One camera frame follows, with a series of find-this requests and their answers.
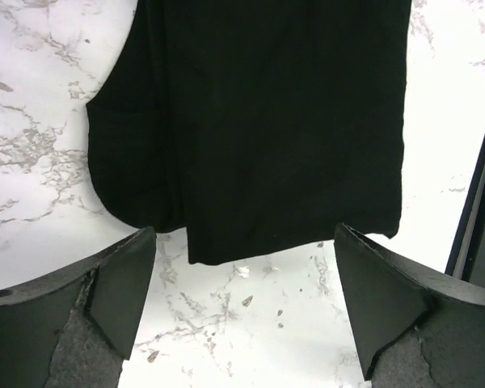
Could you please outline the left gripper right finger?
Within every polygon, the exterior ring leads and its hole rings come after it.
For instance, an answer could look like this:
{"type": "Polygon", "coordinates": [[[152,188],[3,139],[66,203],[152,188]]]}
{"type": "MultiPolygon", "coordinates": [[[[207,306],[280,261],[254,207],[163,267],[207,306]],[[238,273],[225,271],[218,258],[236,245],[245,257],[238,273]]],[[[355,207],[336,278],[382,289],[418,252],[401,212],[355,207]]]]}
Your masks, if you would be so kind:
{"type": "Polygon", "coordinates": [[[485,387],[485,288],[353,228],[335,256],[363,378],[374,387],[485,387]]]}

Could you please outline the black t shirt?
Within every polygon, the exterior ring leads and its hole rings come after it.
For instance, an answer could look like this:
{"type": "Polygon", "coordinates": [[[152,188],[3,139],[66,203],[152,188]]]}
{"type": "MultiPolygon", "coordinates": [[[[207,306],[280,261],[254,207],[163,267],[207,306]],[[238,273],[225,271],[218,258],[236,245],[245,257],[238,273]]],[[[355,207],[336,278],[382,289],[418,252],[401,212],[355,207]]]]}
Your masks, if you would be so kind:
{"type": "Polygon", "coordinates": [[[393,237],[409,1],[140,1],[86,105],[95,193],[191,263],[393,237]]]}

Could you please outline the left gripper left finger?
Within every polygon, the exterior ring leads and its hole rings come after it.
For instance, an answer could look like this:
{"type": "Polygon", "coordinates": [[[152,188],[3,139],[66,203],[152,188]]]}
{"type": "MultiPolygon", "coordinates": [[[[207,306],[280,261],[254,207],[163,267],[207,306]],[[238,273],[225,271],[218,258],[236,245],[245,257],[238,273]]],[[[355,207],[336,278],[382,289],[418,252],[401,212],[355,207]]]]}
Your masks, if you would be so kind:
{"type": "Polygon", "coordinates": [[[118,386],[144,310],[155,240],[144,228],[0,289],[0,388],[118,386]]]}

